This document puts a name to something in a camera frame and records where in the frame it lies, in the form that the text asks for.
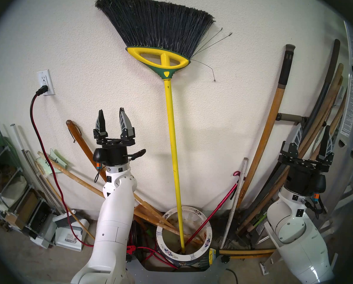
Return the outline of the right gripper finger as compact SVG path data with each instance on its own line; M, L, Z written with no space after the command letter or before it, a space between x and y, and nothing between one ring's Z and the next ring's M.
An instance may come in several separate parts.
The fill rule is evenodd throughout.
M330 135L330 125L327 125L317 155L317 169L328 169L332 165L333 158L334 153Z
M280 160L297 159L298 148L302 141L302 124L298 123L291 131L286 141L283 141L280 150Z

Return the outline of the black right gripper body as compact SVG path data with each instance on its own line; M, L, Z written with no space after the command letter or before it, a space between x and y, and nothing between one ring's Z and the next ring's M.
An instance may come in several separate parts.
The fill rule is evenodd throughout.
M324 193L326 178L323 173L329 169L317 169L317 160L287 159L278 161L289 166L285 188L299 195L313 195Z

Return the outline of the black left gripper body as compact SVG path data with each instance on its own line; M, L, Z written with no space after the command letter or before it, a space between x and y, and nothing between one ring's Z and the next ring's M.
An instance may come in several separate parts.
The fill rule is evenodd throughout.
M107 167L128 163L127 147L135 144L134 139L96 139L101 148L96 148L96 163Z

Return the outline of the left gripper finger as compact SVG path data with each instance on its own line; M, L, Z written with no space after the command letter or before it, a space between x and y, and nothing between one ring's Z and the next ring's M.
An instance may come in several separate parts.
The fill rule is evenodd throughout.
M130 122L129 117L124 111L124 108L120 108L119 110L120 117L120 127L121 127L121 139L134 139L135 138L135 130Z
M95 129L93 130L94 139L105 139L107 138L106 123L103 114L103 110L99 110L98 118L95 123Z

